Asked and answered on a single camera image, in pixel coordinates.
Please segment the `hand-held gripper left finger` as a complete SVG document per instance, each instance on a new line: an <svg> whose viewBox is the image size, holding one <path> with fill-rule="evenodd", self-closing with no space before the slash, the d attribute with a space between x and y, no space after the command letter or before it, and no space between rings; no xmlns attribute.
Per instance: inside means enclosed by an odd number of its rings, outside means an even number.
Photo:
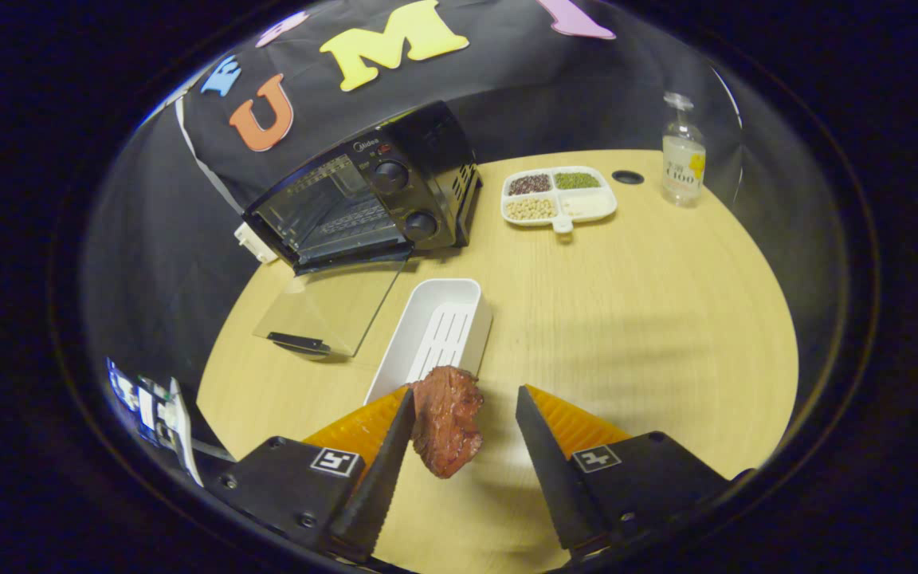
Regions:
<svg viewBox="0 0 918 574"><path fill-rule="evenodd" d="M309 551L367 562L415 421L400 387L304 441L273 436L220 475L220 499Z"/></svg>

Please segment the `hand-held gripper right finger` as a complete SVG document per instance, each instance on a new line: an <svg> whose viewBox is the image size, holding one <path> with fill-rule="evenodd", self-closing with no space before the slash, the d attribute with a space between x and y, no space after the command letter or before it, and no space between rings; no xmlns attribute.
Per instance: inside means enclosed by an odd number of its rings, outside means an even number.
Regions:
<svg viewBox="0 0 918 574"><path fill-rule="evenodd" d="M515 419L573 559L644 548L749 475L725 477L666 433L627 434L531 385L518 390Z"/></svg>

